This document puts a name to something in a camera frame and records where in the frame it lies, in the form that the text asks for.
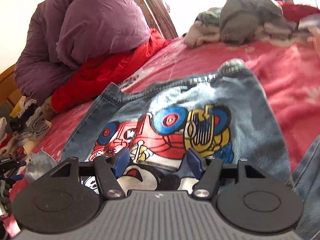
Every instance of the cartoon eye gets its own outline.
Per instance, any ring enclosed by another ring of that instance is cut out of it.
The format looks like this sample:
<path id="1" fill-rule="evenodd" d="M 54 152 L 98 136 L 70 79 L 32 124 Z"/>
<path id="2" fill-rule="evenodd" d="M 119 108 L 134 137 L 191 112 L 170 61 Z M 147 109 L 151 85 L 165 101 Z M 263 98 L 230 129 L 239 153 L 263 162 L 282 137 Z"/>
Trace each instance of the cartoon eye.
<path id="1" fill-rule="evenodd" d="M 124 132 L 123 138 L 126 140 L 131 140 L 134 136 L 134 128 L 128 129 L 127 131 Z"/>
<path id="2" fill-rule="evenodd" d="M 182 128 L 187 111 L 183 107 L 169 107 L 157 112 L 152 120 L 155 132 L 161 135 L 171 134 Z"/>
<path id="3" fill-rule="evenodd" d="M 106 124 L 98 137 L 97 143 L 99 145 L 106 145 L 110 141 L 110 139 L 114 136 L 114 134 L 118 130 L 118 127 L 119 127 L 118 122 L 111 122 Z"/>

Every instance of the red blanket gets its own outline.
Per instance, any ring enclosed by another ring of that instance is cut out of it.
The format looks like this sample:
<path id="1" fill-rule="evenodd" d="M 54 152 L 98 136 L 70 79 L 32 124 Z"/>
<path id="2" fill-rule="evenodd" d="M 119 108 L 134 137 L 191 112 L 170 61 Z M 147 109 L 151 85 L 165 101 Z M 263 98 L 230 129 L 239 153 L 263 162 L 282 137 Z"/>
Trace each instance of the red blanket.
<path id="1" fill-rule="evenodd" d="M 151 37 L 133 52 L 100 56 L 85 62 L 68 82 L 52 95 L 52 108 L 62 113 L 75 105 L 100 95 L 111 82 L 119 84 L 169 44 L 160 33 L 151 29 Z"/>

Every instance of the black robotic device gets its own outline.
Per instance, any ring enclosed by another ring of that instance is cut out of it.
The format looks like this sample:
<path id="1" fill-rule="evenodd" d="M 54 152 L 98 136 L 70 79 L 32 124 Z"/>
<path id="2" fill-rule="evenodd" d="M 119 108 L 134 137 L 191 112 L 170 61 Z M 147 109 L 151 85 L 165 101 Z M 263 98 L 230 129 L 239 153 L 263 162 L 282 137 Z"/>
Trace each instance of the black robotic device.
<path id="1" fill-rule="evenodd" d="M 300 197 L 246 159 L 223 164 L 187 151 L 199 182 L 187 191 L 128 191 L 117 182 L 130 159 L 79 163 L 71 157 L 15 198 L 13 215 L 22 231 L 16 240 L 60 239 L 301 239 L 294 231 L 302 215 Z M 95 176 L 100 194 L 81 185 Z M 225 179 L 235 184 L 218 190 Z"/>

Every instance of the red tongue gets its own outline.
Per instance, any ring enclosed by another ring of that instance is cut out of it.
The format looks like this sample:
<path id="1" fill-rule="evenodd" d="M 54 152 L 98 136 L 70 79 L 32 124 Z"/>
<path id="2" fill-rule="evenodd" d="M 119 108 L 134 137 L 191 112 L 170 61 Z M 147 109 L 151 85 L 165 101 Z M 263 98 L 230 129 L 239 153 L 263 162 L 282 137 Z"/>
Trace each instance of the red tongue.
<path id="1" fill-rule="evenodd" d="M 137 177 L 137 174 L 138 174 L 138 170 L 137 169 L 132 169 L 132 170 L 129 170 L 126 175 L 127 176 L 132 176 L 132 177 Z"/>
<path id="2" fill-rule="evenodd" d="M 214 116 L 214 124 L 218 124 L 220 122 L 220 118 L 218 116 Z"/>

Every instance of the red bedsheet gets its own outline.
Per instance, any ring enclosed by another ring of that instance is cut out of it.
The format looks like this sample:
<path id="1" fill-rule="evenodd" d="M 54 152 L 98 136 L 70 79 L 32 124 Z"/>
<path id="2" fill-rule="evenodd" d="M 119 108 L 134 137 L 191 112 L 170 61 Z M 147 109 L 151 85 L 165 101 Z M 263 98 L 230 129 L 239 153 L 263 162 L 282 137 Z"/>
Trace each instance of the red bedsheet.
<path id="1" fill-rule="evenodd" d="M 153 56 L 121 87 L 125 92 L 140 92 L 153 82 L 213 72 L 231 58 L 244 60 L 261 82 L 280 124 L 294 169 L 320 134 L 320 59 L 310 44 L 281 43 L 279 46 L 269 41 L 255 41 L 241 47 L 213 43 L 187 49 L 178 39 Z M 34 152 L 43 148 L 59 160 L 64 143 L 91 103 L 53 119 L 52 129 Z M 11 198 L 25 186 L 24 180 L 17 182 Z M 14 220 L 7 220 L 8 223 L 9 233 L 15 235 L 18 228 Z"/>

